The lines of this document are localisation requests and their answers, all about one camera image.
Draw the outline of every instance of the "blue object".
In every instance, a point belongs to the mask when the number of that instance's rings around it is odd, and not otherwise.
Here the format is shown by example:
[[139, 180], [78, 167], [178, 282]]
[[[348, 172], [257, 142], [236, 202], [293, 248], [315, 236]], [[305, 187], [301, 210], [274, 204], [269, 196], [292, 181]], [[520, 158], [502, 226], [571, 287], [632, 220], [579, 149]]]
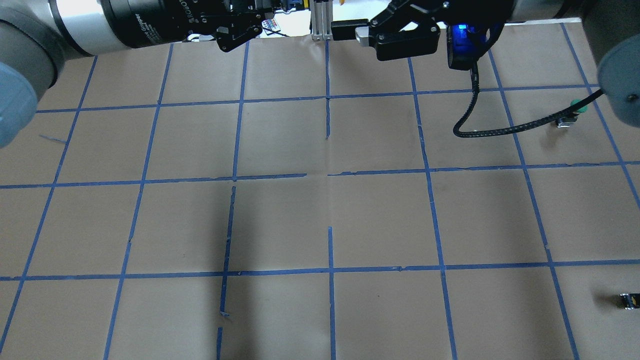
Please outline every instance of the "blue object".
[[19, 72], [0, 62], [0, 148], [18, 135], [36, 113], [38, 97], [31, 83]]

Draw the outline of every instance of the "robotic arm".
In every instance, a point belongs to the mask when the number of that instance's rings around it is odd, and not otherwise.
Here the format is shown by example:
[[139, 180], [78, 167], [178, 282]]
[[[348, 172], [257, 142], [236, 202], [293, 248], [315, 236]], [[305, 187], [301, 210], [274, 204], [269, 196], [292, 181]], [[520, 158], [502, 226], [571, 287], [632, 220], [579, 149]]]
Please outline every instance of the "robotic arm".
[[[228, 52], [281, 8], [280, 0], [0, 0], [0, 147], [31, 120], [69, 59], [191, 34], [213, 35]], [[392, 0], [375, 18], [332, 30], [335, 40], [357, 39], [391, 60], [434, 53], [444, 22], [450, 68], [469, 70], [506, 22], [578, 16], [602, 90], [622, 121], [640, 127], [640, 1]], [[417, 27], [402, 31], [410, 23]]]

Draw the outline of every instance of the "green cap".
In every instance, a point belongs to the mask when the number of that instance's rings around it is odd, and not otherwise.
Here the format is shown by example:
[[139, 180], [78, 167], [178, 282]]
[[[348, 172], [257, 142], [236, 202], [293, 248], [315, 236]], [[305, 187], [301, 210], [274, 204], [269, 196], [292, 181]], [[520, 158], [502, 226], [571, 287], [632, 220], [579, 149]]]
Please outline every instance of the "green cap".
[[[582, 100], [580, 99], [576, 99], [574, 101], [571, 102], [571, 106], [576, 105], [578, 102], [581, 102]], [[587, 111], [587, 109], [589, 108], [588, 105], [585, 105], [583, 108], [579, 108], [578, 110], [575, 110], [575, 113], [581, 114]]]

